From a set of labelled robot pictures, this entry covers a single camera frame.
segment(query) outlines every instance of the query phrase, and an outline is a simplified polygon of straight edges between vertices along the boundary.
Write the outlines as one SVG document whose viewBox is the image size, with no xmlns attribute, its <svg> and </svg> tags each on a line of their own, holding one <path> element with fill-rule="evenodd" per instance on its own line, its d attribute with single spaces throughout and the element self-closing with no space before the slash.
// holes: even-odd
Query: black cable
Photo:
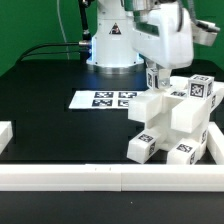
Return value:
<svg viewBox="0 0 224 224">
<path fill-rule="evenodd" d="M 68 47 L 68 46 L 79 46 L 78 42 L 71 42 L 71 43 L 45 43 L 36 45 L 34 47 L 29 48 L 25 52 L 21 54 L 21 56 L 18 58 L 17 62 L 21 61 L 26 55 L 29 55 L 32 51 L 35 51 L 37 49 L 46 48 L 46 47 Z"/>
<path fill-rule="evenodd" d="M 178 12 L 179 12 L 179 24 L 178 24 L 177 32 L 180 32 L 184 23 L 183 3 L 181 0 L 177 0 L 177 2 L 178 2 Z"/>
<path fill-rule="evenodd" d="M 23 57 L 20 57 L 16 63 L 21 62 L 24 58 L 26 57 L 31 57 L 31 56 L 37 56 L 37 55 L 54 55 L 54 54 L 70 54 L 70 53 L 81 53 L 83 51 L 88 52 L 88 50 L 78 50 L 78 51 L 57 51 L 57 52 L 41 52 L 41 53 L 32 53 L 32 54 L 26 54 Z"/>
<path fill-rule="evenodd" d="M 87 1 L 88 5 L 83 4 L 82 0 L 79 0 L 79 11 L 81 16 L 81 23 L 82 23 L 82 29 L 83 29 L 83 40 L 91 40 L 91 34 L 89 32 L 89 26 L 86 16 L 86 7 L 89 7 L 89 4 L 91 1 Z"/>
<path fill-rule="evenodd" d="M 194 0 L 187 0 L 188 2 L 188 7 L 189 7 L 189 12 L 190 12 L 190 17 L 192 22 L 199 28 L 204 29 L 207 32 L 214 32 L 218 33 L 220 31 L 220 28 L 216 26 L 209 26 L 207 23 L 201 22 L 196 19 L 196 13 L 195 13 L 195 6 L 194 6 Z"/>
</svg>

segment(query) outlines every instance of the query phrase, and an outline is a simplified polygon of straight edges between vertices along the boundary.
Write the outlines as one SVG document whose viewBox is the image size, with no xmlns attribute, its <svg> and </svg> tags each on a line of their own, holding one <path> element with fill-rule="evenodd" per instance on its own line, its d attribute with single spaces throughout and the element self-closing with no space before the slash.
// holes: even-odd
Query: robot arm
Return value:
<svg viewBox="0 0 224 224">
<path fill-rule="evenodd" d="M 124 0 L 132 47 L 146 58 L 149 88 L 169 88 L 172 69 L 190 66 L 193 42 L 212 45 L 219 28 L 196 20 L 181 0 Z"/>
</svg>

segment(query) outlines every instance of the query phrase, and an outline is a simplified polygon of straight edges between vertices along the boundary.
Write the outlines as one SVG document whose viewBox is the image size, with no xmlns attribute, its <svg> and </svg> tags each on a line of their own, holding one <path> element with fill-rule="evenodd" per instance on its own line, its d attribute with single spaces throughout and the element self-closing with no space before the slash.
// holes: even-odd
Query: white cube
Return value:
<svg viewBox="0 0 224 224">
<path fill-rule="evenodd" d="M 156 68 L 147 68 L 146 77 L 149 89 L 158 89 L 158 70 Z"/>
<path fill-rule="evenodd" d="M 12 125 L 10 121 L 0 122 L 0 154 L 12 138 Z"/>
<path fill-rule="evenodd" d="M 167 155 L 167 164 L 192 165 L 198 161 L 200 145 L 193 139 L 181 139 Z"/>
<path fill-rule="evenodd" d="M 127 158 L 138 163 L 145 163 L 158 149 L 156 148 L 156 140 L 159 135 L 145 129 L 136 137 L 134 137 L 128 146 Z"/>
<path fill-rule="evenodd" d="M 214 77 L 193 75 L 188 80 L 188 97 L 197 99 L 208 98 L 213 91 Z"/>
</svg>

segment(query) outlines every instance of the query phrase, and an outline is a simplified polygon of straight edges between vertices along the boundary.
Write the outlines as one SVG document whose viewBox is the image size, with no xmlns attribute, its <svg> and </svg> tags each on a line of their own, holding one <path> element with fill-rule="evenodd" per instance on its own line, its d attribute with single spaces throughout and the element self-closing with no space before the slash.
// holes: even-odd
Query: black tabletop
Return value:
<svg viewBox="0 0 224 224">
<path fill-rule="evenodd" d="M 224 79 L 214 63 L 195 60 L 173 75 Z M 143 124 L 127 110 L 70 110 L 77 90 L 146 90 L 145 73 L 104 75 L 78 61 L 24 61 L 0 77 L 0 120 L 14 137 L 1 164 L 134 163 L 128 141 Z M 211 119 L 222 127 L 222 109 Z M 160 152 L 148 163 L 165 163 Z M 209 153 L 203 161 L 213 163 Z M 223 193 L 0 192 L 1 223 L 223 223 Z"/>
</svg>

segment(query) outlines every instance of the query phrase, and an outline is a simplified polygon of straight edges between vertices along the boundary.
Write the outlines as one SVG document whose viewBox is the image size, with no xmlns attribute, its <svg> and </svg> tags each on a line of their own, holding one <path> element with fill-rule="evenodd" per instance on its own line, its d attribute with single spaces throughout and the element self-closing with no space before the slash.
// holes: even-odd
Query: paper sheet with markers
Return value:
<svg viewBox="0 0 224 224">
<path fill-rule="evenodd" d="M 76 91 L 69 109 L 128 109 L 140 91 Z"/>
</svg>

